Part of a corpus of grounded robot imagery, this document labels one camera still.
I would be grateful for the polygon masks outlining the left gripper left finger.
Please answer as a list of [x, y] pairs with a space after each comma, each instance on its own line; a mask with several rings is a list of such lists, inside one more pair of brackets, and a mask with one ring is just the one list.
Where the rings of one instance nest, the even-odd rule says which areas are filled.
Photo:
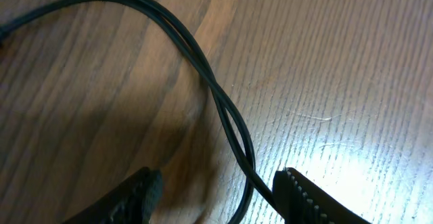
[[139, 169], [94, 204], [67, 219], [65, 224], [149, 223], [162, 195], [159, 170]]

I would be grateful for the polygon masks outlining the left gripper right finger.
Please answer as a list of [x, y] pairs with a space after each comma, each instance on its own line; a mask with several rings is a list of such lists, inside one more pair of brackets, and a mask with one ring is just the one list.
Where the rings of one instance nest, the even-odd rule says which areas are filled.
[[275, 172], [272, 194], [286, 223], [368, 224], [291, 167]]

